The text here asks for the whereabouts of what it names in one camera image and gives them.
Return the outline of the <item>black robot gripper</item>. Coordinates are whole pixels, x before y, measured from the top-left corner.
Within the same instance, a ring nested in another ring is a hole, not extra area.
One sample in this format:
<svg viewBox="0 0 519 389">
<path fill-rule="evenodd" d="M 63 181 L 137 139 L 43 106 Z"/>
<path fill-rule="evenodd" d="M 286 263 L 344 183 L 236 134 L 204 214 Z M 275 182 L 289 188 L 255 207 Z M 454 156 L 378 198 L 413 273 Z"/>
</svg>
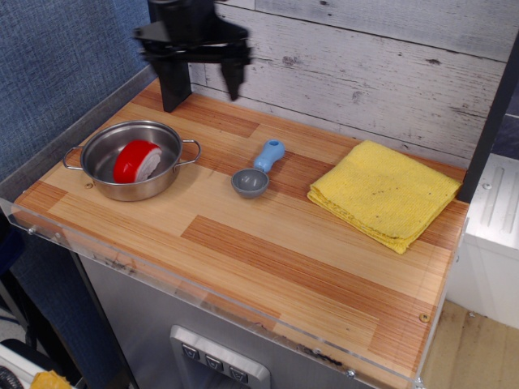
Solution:
<svg viewBox="0 0 519 389">
<path fill-rule="evenodd" d="M 133 37 L 152 59 L 220 63 L 229 98 L 239 98 L 244 67 L 251 62 L 248 31 L 219 17 L 213 1 L 150 1 L 150 24 Z"/>
</svg>

